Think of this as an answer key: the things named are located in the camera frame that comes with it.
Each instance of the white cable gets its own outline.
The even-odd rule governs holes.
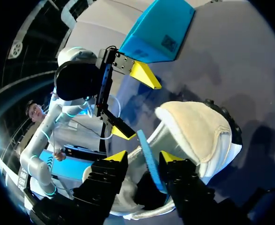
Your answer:
[[[118,116],[117,116],[117,117],[120,117],[121,108],[120,108],[120,102],[119,102],[119,100],[118,100],[114,95],[109,95],[109,96],[113,97],[113,98],[118,102],[118,105],[119,105],[119,113],[118,113]]]

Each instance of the person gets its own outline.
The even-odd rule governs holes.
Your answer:
[[[52,100],[59,98],[57,94],[51,94],[54,94]],[[32,122],[41,123],[47,116],[41,105],[34,100],[27,103],[25,113]],[[77,115],[68,124],[59,124],[49,139],[54,148],[54,157],[58,161],[66,159],[66,154],[63,152],[66,144],[99,151],[102,126],[103,122],[99,118],[90,118],[88,115]]]

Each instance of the cable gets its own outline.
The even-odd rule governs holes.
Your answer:
[[[108,50],[108,49],[110,49],[110,48],[114,48],[114,49],[118,50],[117,47],[116,47],[115,45],[108,46],[108,47],[106,48],[106,50]]]
[[[110,96],[110,97],[113,97],[113,98],[117,101],[118,106],[119,106],[119,113],[118,113],[118,116],[117,116],[117,117],[120,117],[121,106],[120,106],[119,100],[118,100],[114,95],[109,95],[109,96]],[[88,101],[86,101],[86,103],[87,103],[87,106],[88,106],[88,111],[89,111],[88,114],[89,114],[89,117],[90,117],[90,118],[93,118],[93,116],[94,116],[94,111],[93,111],[91,105],[88,103]],[[78,121],[76,121],[76,120],[74,120],[74,119],[71,119],[71,120],[74,121],[74,122],[76,122],[76,123],[78,123],[78,124],[80,124],[81,126],[83,126],[84,128],[86,128],[87,130],[90,130],[90,131],[94,132],[97,136],[99,136],[100,140],[108,140],[108,139],[110,139],[110,138],[112,137],[112,134],[110,134],[109,137],[101,137],[98,133],[96,133],[95,131],[93,131],[93,130],[90,129],[90,128],[87,128],[86,126],[84,126],[83,124],[79,123]]]
[[[86,127],[86,126],[84,126],[83,124],[81,124],[81,123],[79,123],[78,121],[76,121],[76,120],[74,120],[74,119],[71,119],[72,121],[74,121],[74,122],[76,122],[76,123],[78,123],[78,124],[80,124],[81,126],[83,126],[84,128],[86,128],[87,130],[90,130],[90,131],[92,131],[92,132],[94,132],[96,135],[98,135],[99,137],[101,137],[97,132],[95,132],[95,131],[93,131],[92,129],[90,129],[90,128],[88,128],[88,127]]]
[[[117,117],[120,117],[121,107],[120,107],[120,102],[119,102],[119,100],[118,100],[114,95],[109,95],[109,96],[113,97],[113,98],[117,101],[117,103],[118,103],[118,105],[119,105],[119,113],[118,113],[118,116],[117,116]]]

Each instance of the blue strip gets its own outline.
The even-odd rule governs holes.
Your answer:
[[[47,162],[48,158],[52,156],[53,155],[51,153],[43,151],[39,158],[44,162]],[[65,160],[61,162],[57,161],[53,164],[52,174],[81,181],[84,170],[91,164],[92,163],[82,162],[67,157]]]
[[[59,114],[59,116],[57,117],[57,119],[55,120],[55,122],[57,122],[62,116],[62,112]]]
[[[46,136],[46,138],[47,138],[48,140],[50,139],[49,136],[46,134],[45,131],[41,130],[41,132]]]
[[[45,194],[46,194],[47,196],[52,196],[52,195],[54,195],[54,194],[56,193],[56,191],[57,191],[57,188],[55,187],[55,190],[54,190],[54,192],[53,192],[53,193],[51,193],[51,194],[47,194],[47,193],[45,192]]]
[[[73,116],[73,115],[70,115],[70,114],[68,114],[68,113],[65,113],[65,114],[66,114],[66,115],[68,115],[69,117],[75,117],[75,116],[76,116],[76,115],[75,115],[75,116]]]
[[[138,139],[141,143],[141,148],[143,152],[143,156],[145,157],[149,172],[151,174],[151,177],[157,187],[157,189],[161,192],[166,194],[166,186],[165,183],[160,179],[159,171],[158,171],[158,162],[154,158],[152,154],[152,150],[147,142],[147,138],[142,130],[139,130],[136,132],[138,135]]]

